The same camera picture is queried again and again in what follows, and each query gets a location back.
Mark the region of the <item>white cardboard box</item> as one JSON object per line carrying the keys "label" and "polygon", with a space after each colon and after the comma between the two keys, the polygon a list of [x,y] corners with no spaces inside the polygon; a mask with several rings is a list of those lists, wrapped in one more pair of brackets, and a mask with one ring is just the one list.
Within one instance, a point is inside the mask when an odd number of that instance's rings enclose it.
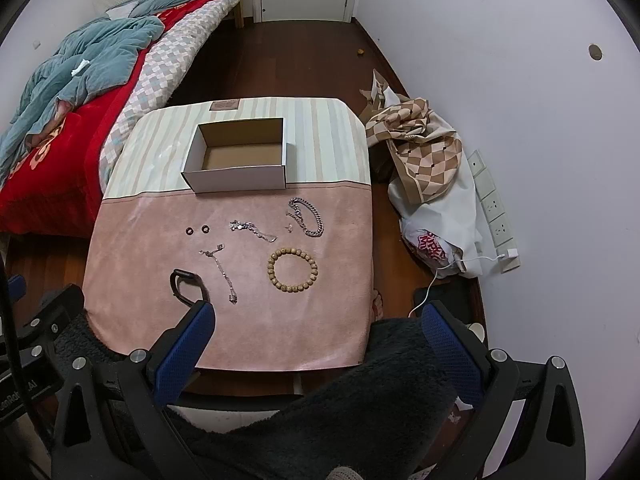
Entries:
{"label": "white cardboard box", "polygon": [[286,188],[288,144],[281,117],[202,122],[182,177],[196,194]]}

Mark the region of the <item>white cup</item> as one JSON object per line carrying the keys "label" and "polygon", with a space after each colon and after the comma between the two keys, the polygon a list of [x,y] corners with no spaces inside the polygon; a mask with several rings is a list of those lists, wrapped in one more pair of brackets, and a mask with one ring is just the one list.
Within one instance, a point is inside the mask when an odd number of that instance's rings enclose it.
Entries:
{"label": "white cup", "polygon": [[482,323],[474,322],[468,325],[468,329],[484,344],[486,342],[486,330]]}

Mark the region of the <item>red blanket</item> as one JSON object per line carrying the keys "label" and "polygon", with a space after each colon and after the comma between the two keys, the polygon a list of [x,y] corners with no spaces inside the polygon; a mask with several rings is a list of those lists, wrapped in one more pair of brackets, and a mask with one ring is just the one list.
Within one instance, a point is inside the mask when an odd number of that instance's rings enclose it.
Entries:
{"label": "red blanket", "polygon": [[68,112],[13,167],[1,189],[3,234],[91,234],[104,192],[100,151],[151,47],[141,51],[126,84]]}

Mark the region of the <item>red printed plastic bag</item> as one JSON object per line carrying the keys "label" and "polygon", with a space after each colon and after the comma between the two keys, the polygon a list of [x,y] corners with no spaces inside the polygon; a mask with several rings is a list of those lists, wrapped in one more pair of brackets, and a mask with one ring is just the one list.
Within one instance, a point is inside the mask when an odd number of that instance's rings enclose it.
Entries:
{"label": "red printed plastic bag", "polygon": [[399,221],[401,239],[408,251],[439,276],[459,274],[461,252],[446,240],[418,224],[401,219]]}

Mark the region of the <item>white power strip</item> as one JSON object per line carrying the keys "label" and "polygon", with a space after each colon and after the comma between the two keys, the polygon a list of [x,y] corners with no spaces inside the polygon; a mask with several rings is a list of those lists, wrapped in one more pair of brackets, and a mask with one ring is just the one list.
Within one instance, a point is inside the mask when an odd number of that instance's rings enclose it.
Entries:
{"label": "white power strip", "polygon": [[499,271],[502,274],[508,273],[521,265],[518,244],[516,244],[509,217],[480,151],[472,151],[468,162],[474,179],[476,196],[480,201],[480,209],[483,211],[490,238],[496,250]]}

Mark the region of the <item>white plastic bag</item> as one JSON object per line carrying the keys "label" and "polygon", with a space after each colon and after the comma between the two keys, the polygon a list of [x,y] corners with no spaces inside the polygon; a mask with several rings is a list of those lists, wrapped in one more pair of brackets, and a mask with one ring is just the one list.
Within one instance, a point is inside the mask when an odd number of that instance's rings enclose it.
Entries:
{"label": "white plastic bag", "polygon": [[461,159],[449,191],[436,200],[413,205],[409,202],[398,178],[390,182],[388,198],[398,212],[400,220],[410,220],[460,250],[460,275],[465,278],[479,278],[483,274],[478,254],[482,247],[482,236],[476,228],[475,184],[465,157]]}

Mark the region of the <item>pink striped table cloth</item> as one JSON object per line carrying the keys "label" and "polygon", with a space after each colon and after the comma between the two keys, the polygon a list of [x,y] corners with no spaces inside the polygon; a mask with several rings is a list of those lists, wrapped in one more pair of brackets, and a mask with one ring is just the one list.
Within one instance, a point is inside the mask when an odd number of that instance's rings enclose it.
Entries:
{"label": "pink striped table cloth", "polygon": [[[195,194],[182,177],[202,122],[285,120],[286,188]],[[291,223],[293,232],[286,226]],[[364,128],[342,101],[242,99],[143,116],[100,206],[82,290],[107,348],[148,348],[186,308],[173,270],[216,312],[201,367],[295,372],[359,364],[373,320],[372,194]]]}

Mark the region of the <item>brown checkered cloth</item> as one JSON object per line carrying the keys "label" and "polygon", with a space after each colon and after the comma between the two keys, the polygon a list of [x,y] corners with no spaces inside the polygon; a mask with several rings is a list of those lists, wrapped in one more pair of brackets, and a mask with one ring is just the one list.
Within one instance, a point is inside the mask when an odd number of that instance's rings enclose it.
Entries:
{"label": "brown checkered cloth", "polygon": [[421,205],[444,196],[456,180],[463,144],[457,131],[423,98],[396,93],[379,73],[361,94],[367,144],[386,145],[408,201]]}

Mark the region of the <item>teal quilt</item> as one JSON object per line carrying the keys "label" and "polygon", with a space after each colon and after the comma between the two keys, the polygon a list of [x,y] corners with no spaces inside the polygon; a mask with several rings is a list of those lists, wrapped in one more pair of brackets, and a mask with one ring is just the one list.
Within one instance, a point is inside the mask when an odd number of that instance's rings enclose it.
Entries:
{"label": "teal quilt", "polygon": [[160,39],[160,12],[191,0],[131,0],[126,18],[100,18],[70,32],[26,82],[1,136],[1,177],[34,149],[52,120],[126,84],[139,54]]}

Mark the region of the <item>checkered bed sheet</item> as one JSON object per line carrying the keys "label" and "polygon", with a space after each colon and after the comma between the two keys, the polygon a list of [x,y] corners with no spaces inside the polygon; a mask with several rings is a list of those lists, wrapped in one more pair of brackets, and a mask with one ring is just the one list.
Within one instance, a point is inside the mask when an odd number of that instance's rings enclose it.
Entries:
{"label": "checkered bed sheet", "polygon": [[106,189],[136,123],[145,114],[166,105],[210,34],[240,2],[191,0],[157,14],[165,24],[165,31],[146,52],[138,80],[100,151],[102,190]]}

